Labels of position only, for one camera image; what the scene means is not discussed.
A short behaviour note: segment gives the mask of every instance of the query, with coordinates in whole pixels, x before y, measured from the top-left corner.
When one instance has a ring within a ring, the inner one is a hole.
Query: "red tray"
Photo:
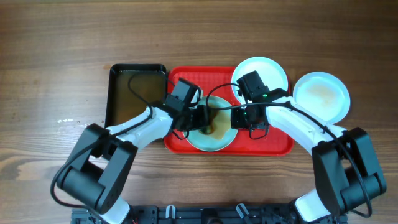
[[[203,96],[209,94],[214,87],[230,83],[234,67],[177,67],[170,72],[169,78],[177,83],[179,78],[184,78],[200,86]],[[168,84],[167,91],[171,93],[173,86]],[[224,98],[231,105],[239,105],[230,86],[220,88],[212,95]],[[254,131],[253,136],[260,136],[264,131]],[[193,147],[187,140],[179,140],[173,134],[165,137],[166,147],[174,152],[181,154],[217,154],[217,155],[240,155],[240,156],[283,156],[288,154],[294,144],[294,140],[279,129],[270,127],[266,137],[252,140],[249,131],[239,130],[234,141],[224,149],[216,152],[205,152]]]

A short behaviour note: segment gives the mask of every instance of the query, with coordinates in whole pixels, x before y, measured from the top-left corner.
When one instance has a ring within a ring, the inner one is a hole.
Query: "round plate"
[[[343,82],[325,72],[312,72],[300,78],[294,86],[293,98],[300,106],[331,124],[341,121],[351,104]]]
[[[264,82],[268,89],[275,90],[276,88],[282,88],[287,91],[289,87],[289,81],[283,68],[275,61],[265,57],[253,57],[244,60],[236,68],[232,74],[231,83],[236,83],[236,80],[241,78],[243,75],[257,71],[260,75],[261,80]],[[241,104],[244,104],[244,98],[238,96],[239,88],[232,86],[232,92]]]
[[[206,97],[204,96],[199,101],[199,105],[204,105],[205,103],[206,103]],[[210,96],[209,104],[215,105],[217,107],[231,106],[231,104],[228,103],[228,101],[226,101],[218,96]],[[222,111],[219,111],[219,113],[226,113],[228,115],[229,119],[231,119],[231,110],[222,110]],[[229,144],[231,144],[231,142],[234,141],[237,133],[238,133],[238,130],[230,128],[224,134],[222,139],[217,140],[217,139],[210,137],[209,135],[202,134],[201,132],[199,132],[199,130],[195,130],[195,131],[189,132],[187,141],[193,147],[195,147],[199,150],[207,151],[207,152],[215,152],[215,151],[223,149],[223,148],[227,147]]]

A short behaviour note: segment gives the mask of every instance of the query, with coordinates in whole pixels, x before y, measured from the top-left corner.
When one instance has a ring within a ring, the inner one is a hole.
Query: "light blue plate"
[[[202,99],[199,101],[199,105],[204,105],[205,103],[206,103],[206,96],[202,97]],[[211,105],[215,105],[217,107],[231,106],[230,103],[228,103],[226,100],[224,100],[218,96],[210,96],[208,103]],[[223,110],[223,111],[219,111],[219,113],[226,113],[228,115],[228,117],[231,119],[231,110]],[[187,141],[193,147],[195,147],[199,150],[207,151],[207,152],[215,152],[215,151],[223,149],[226,146],[228,146],[229,144],[231,144],[231,142],[234,141],[234,138],[236,137],[237,133],[238,133],[238,130],[229,129],[229,130],[227,130],[227,132],[225,133],[225,135],[222,139],[217,140],[217,139],[210,137],[209,135],[202,134],[201,132],[199,132],[199,130],[195,130],[195,131],[189,132]]]

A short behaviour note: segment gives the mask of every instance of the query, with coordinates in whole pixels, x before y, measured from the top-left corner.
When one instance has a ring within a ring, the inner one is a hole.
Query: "tabletop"
[[[347,86],[351,109],[337,125],[370,134],[387,181],[374,215],[350,214],[350,223],[398,223],[397,1],[3,2],[0,223],[70,221],[50,181],[86,125],[104,125],[113,64],[237,66],[253,56],[278,62],[293,83],[324,71]],[[159,141],[137,155],[122,196],[236,205],[289,202],[314,187],[297,144],[283,157],[188,156]]]

